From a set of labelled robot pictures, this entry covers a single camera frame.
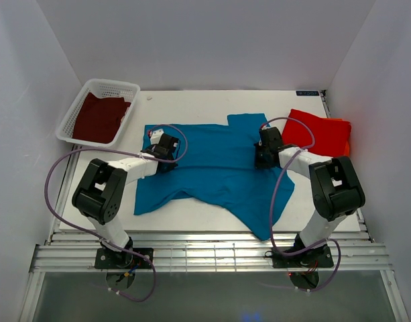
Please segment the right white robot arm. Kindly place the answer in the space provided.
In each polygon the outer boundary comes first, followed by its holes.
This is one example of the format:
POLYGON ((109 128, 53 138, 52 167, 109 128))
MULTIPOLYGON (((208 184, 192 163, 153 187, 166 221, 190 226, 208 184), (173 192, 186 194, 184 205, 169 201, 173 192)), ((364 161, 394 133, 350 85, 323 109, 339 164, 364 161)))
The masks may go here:
POLYGON ((260 141, 255 144, 255 167, 260 170, 281 169, 271 198, 270 227, 274 225, 274 203, 285 173, 291 170, 310 181, 314 213, 305 228, 296 235, 292 248, 280 250, 274 235, 270 235, 275 255, 294 258, 297 264, 309 266, 318 258, 317 250, 324 249, 339 224, 364 206, 363 188, 348 156, 321 156, 309 152, 308 148, 284 144, 276 127, 263 126, 259 137, 260 141))

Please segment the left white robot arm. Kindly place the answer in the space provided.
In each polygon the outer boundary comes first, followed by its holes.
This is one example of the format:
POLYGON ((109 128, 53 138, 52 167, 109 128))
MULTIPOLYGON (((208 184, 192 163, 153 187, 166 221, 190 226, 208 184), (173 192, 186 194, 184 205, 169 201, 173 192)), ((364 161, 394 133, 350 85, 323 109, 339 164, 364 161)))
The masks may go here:
POLYGON ((180 140, 162 129, 153 131, 149 138, 150 145, 141 150, 137 158, 90 161, 72 197, 72 205, 102 237, 105 257, 118 268, 127 267, 133 259, 132 240, 117 218, 125 186, 177 167, 175 159, 180 140))

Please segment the blue t shirt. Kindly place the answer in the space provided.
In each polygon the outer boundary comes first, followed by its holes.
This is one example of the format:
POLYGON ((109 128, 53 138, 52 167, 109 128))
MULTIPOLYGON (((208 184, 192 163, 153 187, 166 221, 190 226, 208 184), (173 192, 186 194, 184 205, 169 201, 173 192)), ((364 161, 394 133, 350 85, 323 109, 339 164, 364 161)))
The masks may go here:
MULTIPOLYGON (((254 144, 266 122, 263 113, 227 116, 227 125, 177 124, 165 133, 186 137, 178 166, 137 182, 134 215, 155 211, 173 199, 195 198, 220 206, 244 223, 260 240, 270 238, 269 210, 279 168, 258 170, 254 144)), ((282 215, 295 184, 285 174, 274 203, 272 223, 282 215)))

